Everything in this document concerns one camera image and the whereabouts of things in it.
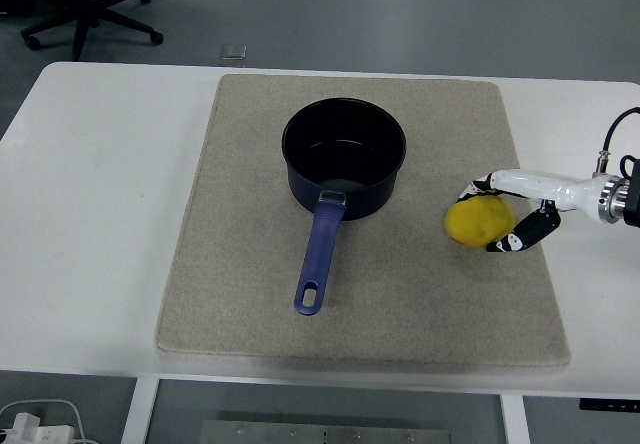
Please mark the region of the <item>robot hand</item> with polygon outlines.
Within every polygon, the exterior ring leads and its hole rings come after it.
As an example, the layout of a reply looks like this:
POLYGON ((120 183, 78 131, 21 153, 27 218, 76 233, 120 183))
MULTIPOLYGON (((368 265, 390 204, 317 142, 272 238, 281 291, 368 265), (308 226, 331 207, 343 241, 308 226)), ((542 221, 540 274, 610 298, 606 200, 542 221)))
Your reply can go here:
POLYGON ((519 252, 533 247, 557 230, 562 212, 581 211, 596 222, 602 221, 601 194, 607 181, 605 176, 576 180, 521 169, 499 170, 472 181, 458 200, 508 194, 538 201, 538 209, 506 236, 485 246, 489 252, 519 252))

